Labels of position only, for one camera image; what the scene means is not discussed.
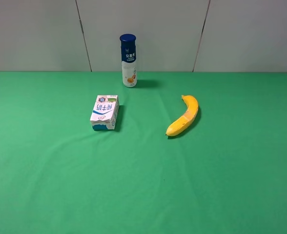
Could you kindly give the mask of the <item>yellow banana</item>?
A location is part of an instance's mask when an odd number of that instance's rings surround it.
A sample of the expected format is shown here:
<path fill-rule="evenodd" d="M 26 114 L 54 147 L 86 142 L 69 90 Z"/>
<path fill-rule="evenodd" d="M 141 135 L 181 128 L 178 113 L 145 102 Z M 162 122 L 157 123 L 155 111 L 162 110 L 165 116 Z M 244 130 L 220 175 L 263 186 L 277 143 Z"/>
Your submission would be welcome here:
<path fill-rule="evenodd" d="M 198 113 L 199 104 L 194 96 L 182 95 L 182 100 L 184 101 L 187 109 L 183 115 L 169 125 L 165 133 L 168 137 L 175 137 L 186 130 L 193 123 Z"/>

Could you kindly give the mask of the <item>white blue milk carton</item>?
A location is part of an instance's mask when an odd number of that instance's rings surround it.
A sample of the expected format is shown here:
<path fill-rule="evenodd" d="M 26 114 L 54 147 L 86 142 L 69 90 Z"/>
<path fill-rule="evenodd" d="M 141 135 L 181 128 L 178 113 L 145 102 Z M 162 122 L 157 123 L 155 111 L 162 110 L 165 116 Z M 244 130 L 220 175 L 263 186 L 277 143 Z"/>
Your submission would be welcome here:
<path fill-rule="evenodd" d="M 93 130 L 114 130 L 119 106 L 118 95 L 98 95 L 90 117 Z"/>

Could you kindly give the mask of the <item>blue capped yogurt bottle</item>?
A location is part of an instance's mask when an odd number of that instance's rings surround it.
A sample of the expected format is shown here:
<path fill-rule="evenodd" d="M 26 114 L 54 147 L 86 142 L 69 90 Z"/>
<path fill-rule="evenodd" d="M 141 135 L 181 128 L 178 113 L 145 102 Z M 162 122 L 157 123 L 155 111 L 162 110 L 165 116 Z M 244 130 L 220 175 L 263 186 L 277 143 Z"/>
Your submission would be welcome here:
<path fill-rule="evenodd" d="M 123 84 L 131 88 L 137 84 L 136 36 L 123 34 L 120 36 L 120 41 Z"/>

